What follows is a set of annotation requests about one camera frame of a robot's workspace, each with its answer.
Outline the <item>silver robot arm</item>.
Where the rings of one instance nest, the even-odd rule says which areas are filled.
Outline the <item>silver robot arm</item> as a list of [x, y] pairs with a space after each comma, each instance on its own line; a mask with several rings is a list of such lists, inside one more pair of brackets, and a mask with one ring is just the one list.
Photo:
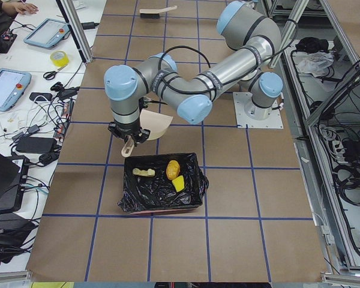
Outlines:
[[150, 56], [135, 67], [114, 65], [104, 74], [113, 121], [109, 131], [124, 141], [145, 142], [150, 131], [142, 128], [140, 114], [144, 96], [155, 93], [189, 124], [202, 122], [221, 94], [241, 85], [251, 94], [246, 114], [263, 120], [283, 89], [281, 78], [262, 72], [281, 47], [281, 33], [270, 18], [239, 1], [231, 2], [221, 13], [217, 31], [232, 54], [191, 80], [178, 74], [167, 52]]

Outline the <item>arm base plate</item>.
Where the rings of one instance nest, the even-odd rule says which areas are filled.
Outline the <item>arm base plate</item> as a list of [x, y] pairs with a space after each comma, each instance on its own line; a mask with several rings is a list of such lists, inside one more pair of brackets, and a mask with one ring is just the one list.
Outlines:
[[283, 129], [278, 100], [272, 107], [259, 108], [252, 102], [252, 93], [234, 92], [233, 102], [238, 128]]

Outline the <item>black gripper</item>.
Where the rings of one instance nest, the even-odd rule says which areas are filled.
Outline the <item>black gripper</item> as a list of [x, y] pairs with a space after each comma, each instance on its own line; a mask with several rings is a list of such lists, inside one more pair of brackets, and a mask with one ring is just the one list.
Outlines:
[[144, 129], [141, 127], [140, 121], [134, 121], [128, 124], [113, 121], [109, 123], [108, 130], [115, 137], [122, 139], [124, 143], [126, 143], [130, 137], [133, 140], [135, 146], [147, 141], [151, 133], [149, 129]]

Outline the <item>person's hand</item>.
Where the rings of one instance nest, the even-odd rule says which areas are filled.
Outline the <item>person's hand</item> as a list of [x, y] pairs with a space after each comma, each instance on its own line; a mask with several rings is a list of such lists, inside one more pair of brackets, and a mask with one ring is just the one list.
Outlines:
[[15, 11], [19, 14], [36, 14], [39, 9], [36, 5], [34, 4], [30, 4], [30, 3], [26, 3], [26, 2], [15, 2], [13, 3], [13, 7], [15, 9]]

